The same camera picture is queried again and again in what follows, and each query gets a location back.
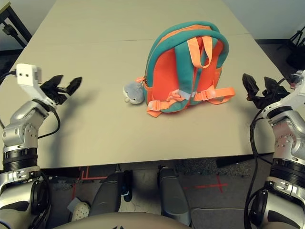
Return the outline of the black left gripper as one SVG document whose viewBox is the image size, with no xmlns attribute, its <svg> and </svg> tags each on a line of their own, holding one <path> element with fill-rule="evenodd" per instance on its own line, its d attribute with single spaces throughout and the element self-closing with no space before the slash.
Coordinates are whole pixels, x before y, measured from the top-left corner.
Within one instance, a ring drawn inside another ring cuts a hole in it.
<svg viewBox="0 0 305 229">
<path fill-rule="evenodd" d="M 74 78 L 69 85 L 64 87 L 59 87 L 63 75 L 56 75 L 46 81 L 40 86 L 42 91 L 55 102 L 56 105 L 61 105 L 67 100 L 67 94 L 73 95 L 76 90 L 80 87 L 82 82 L 82 77 Z"/>
</svg>

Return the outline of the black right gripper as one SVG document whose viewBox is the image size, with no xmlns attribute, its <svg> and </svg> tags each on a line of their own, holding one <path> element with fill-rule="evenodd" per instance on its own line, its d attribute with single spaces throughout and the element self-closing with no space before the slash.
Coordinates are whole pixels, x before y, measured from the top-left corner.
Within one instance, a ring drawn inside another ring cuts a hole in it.
<svg viewBox="0 0 305 229">
<path fill-rule="evenodd" d="M 256 95 L 259 88 L 251 75 L 244 73 L 242 82 L 247 91 L 247 100 L 253 102 L 257 109 L 263 109 L 290 94 L 286 89 L 276 90 L 277 81 L 270 77 L 264 77 L 265 90 L 263 91 L 263 96 Z"/>
</svg>

